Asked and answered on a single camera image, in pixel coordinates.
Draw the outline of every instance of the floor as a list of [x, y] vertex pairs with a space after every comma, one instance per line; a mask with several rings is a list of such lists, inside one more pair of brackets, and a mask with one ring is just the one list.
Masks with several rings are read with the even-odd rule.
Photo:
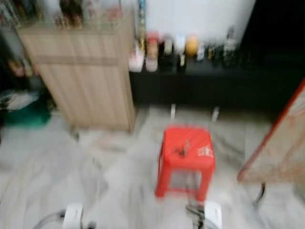
[[84, 204], [84, 225], [98, 229], [185, 229], [188, 198], [154, 197], [157, 156], [168, 124], [190, 124], [211, 132], [216, 171], [208, 200], [221, 204], [224, 229], [301, 229], [305, 206], [292, 184], [267, 184], [256, 210], [259, 185], [236, 176], [270, 129], [274, 116], [163, 107], [142, 108], [134, 133], [81, 130], [76, 142], [60, 116], [42, 129], [3, 128], [0, 146], [0, 229], [31, 229], [70, 202]]

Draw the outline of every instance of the stool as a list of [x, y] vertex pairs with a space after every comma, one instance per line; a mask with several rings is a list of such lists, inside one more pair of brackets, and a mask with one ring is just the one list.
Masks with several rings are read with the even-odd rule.
[[[198, 201], [204, 201], [215, 169], [215, 158], [208, 131], [199, 128], [169, 127], [164, 132], [159, 155], [158, 184], [156, 196], [166, 191], [193, 193]], [[175, 169], [199, 171], [202, 175], [198, 190], [169, 188]]]

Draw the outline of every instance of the yellow ball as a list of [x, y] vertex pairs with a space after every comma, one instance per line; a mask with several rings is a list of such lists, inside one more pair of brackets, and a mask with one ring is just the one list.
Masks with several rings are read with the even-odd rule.
[[189, 37], [185, 46], [186, 54], [188, 56], [195, 56], [198, 50], [198, 39], [195, 36]]

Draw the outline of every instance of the black cabinet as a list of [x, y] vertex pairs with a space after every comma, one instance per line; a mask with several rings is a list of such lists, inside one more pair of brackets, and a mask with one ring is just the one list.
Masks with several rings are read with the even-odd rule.
[[130, 73], [133, 100], [138, 105], [177, 104], [230, 109], [280, 110], [303, 80], [300, 69], [252, 70], [188, 61], [184, 73]]

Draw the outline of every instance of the floor item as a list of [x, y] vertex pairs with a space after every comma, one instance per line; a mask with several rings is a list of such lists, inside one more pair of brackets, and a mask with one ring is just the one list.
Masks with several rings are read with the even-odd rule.
[[[158, 184], [156, 196], [163, 197], [166, 191], [194, 194], [204, 201], [215, 169], [215, 158], [209, 132], [204, 129], [173, 126], [164, 132], [159, 155]], [[188, 187], [169, 187], [172, 173], [177, 170], [201, 173], [198, 190]]]
[[123, 10], [122, 18], [81, 31], [34, 24], [18, 34], [71, 126], [132, 130], [133, 31], [132, 11]]
[[305, 80], [239, 173], [241, 182], [305, 182]]
[[0, 94], [0, 108], [3, 109], [2, 104], [6, 104], [5, 109], [9, 111], [20, 110], [38, 99], [38, 92], [31, 93], [8, 90]]

